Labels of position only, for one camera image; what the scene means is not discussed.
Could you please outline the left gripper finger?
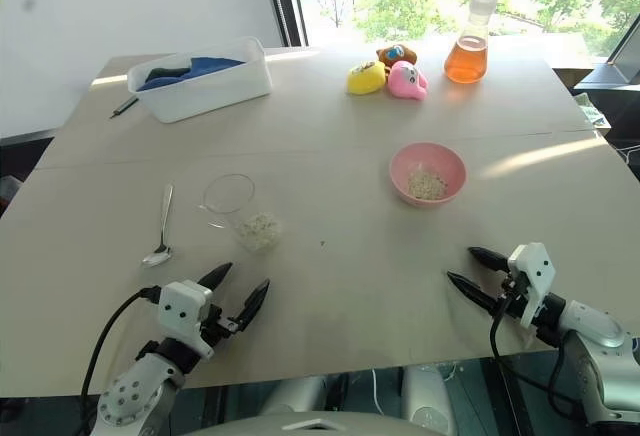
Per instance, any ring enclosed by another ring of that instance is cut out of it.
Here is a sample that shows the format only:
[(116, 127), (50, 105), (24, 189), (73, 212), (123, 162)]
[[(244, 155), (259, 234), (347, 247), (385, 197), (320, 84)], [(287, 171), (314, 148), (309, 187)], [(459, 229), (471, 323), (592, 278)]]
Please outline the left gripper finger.
[(215, 291), (216, 288), (224, 281), (232, 267), (232, 262), (221, 264), (200, 278), (197, 284), (209, 291)]
[(245, 300), (243, 309), (234, 318), (237, 325), (237, 332), (243, 332), (253, 321), (261, 309), (270, 286), (270, 280), (265, 279), (254, 288), (249, 297)]

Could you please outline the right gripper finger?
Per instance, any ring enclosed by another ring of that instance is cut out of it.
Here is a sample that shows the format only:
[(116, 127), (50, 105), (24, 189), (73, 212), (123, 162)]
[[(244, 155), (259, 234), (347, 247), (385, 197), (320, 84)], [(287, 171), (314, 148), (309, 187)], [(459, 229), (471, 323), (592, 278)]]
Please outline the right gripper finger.
[(488, 314), (496, 314), (499, 309), (499, 303), (496, 298), (486, 294), (476, 283), (458, 273), (447, 271), (446, 275), (449, 281), (468, 300), (485, 310)]
[(472, 246), (468, 247), (471, 256), (482, 266), (492, 271), (508, 271), (508, 258), (493, 250)]

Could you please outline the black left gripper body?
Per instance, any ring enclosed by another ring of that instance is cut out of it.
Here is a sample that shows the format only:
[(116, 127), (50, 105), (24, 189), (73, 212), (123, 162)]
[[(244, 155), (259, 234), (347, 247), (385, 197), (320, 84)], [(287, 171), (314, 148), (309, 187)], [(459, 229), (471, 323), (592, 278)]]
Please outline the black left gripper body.
[(223, 315), (221, 307), (211, 305), (208, 316), (201, 323), (200, 335), (209, 347), (215, 348), (223, 339), (228, 339), (245, 329), (245, 317), (245, 310), (237, 316), (227, 317)]

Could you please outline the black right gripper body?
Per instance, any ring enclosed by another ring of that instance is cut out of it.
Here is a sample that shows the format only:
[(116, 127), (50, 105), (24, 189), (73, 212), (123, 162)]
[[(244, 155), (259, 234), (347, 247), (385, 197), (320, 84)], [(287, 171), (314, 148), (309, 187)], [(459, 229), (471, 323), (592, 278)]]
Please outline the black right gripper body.
[(495, 318), (510, 316), (519, 320), (528, 303), (529, 279), (526, 275), (507, 276), (501, 283), (502, 292), (496, 302)]

